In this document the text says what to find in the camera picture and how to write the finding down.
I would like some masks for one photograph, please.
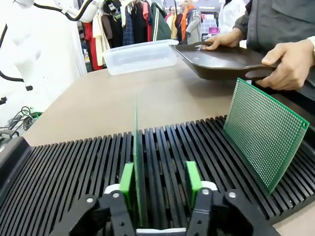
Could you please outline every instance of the gray sleeve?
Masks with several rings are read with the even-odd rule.
[[[191,33],[192,30],[197,27],[200,21],[201,21],[201,13],[199,11],[193,11],[192,21],[187,26],[186,32]]]
[[[247,30],[248,30],[248,20],[249,20],[250,16],[248,14],[248,12],[245,12],[245,15],[241,16],[240,18],[238,18],[235,22],[235,25],[233,28],[238,28],[241,30],[241,32],[244,35],[244,39],[247,39]]]

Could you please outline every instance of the orange scarf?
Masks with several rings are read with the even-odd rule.
[[[186,25],[186,21],[187,21],[187,14],[190,10],[194,9],[195,6],[194,5],[190,5],[189,7],[187,7],[187,9],[183,12],[183,17],[182,17],[182,21],[181,21],[181,24],[182,24],[182,39],[183,41],[185,40],[186,38],[186,28],[187,28],[187,25]]]

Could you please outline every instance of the hanging clothes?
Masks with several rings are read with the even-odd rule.
[[[97,12],[93,18],[93,38],[95,38],[96,43],[96,57],[97,64],[99,66],[104,65],[104,53],[110,49],[109,43],[107,41],[103,25],[102,25],[102,14]]]
[[[171,15],[166,21],[166,23],[168,24],[169,28],[172,31],[171,39],[176,39],[176,35],[177,35],[177,28],[175,26],[175,21],[176,21],[176,15]]]
[[[121,19],[116,19],[114,16],[108,18],[113,32],[112,48],[118,48],[123,45],[123,28]]]
[[[109,17],[109,15],[104,13],[101,17],[101,20],[102,20],[103,30],[105,32],[109,46],[110,46],[110,48],[112,48],[113,32],[112,32],[112,28],[110,26],[110,22],[109,22],[108,17]]]
[[[142,4],[140,2],[133,5],[131,10],[134,43],[148,42],[148,27],[143,18]]]
[[[89,42],[89,45],[90,45],[90,50],[91,50],[90,61],[91,61],[93,70],[101,70],[103,69],[103,66],[99,66],[97,64],[96,43],[95,43],[95,38],[93,38],[92,23],[83,23],[83,25],[85,28],[85,39]]]
[[[133,38],[133,24],[131,16],[127,10],[127,7],[125,8],[126,13],[126,24],[123,28],[123,46],[134,44],[134,38]]]
[[[143,2],[143,18],[146,20],[147,23],[147,35],[148,35],[148,42],[151,42],[151,34],[152,34],[152,12],[151,6],[147,1]]]
[[[151,5],[152,10],[152,41],[171,38],[171,29],[164,20],[166,13],[156,2]]]

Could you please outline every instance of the hand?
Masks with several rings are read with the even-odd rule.
[[[272,65],[279,59],[281,63],[268,77],[256,83],[275,90],[294,90],[303,86],[310,67],[314,64],[314,46],[308,39],[296,43],[279,43],[262,60],[264,65]]]
[[[240,41],[243,40],[243,38],[243,33],[238,28],[234,28],[230,33],[208,38],[206,41],[211,42],[212,45],[206,47],[206,49],[212,51],[217,49],[219,45],[235,48],[239,46]]]

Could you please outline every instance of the black slotted rack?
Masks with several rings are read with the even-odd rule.
[[[302,142],[267,197],[225,137],[224,121],[216,117],[144,130],[140,158],[148,228],[187,226],[187,160],[195,161],[202,180],[215,182],[219,191],[240,189],[271,224],[315,200],[314,144]],[[13,140],[1,153],[0,172],[10,171],[0,179],[0,235],[48,235],[74,201],[85,194],[100,197],[108,185],[119,183],[124,163],[133,159],[132,147],[131,132],[38,147]],[[98,235],[112,235],[110,224]]]

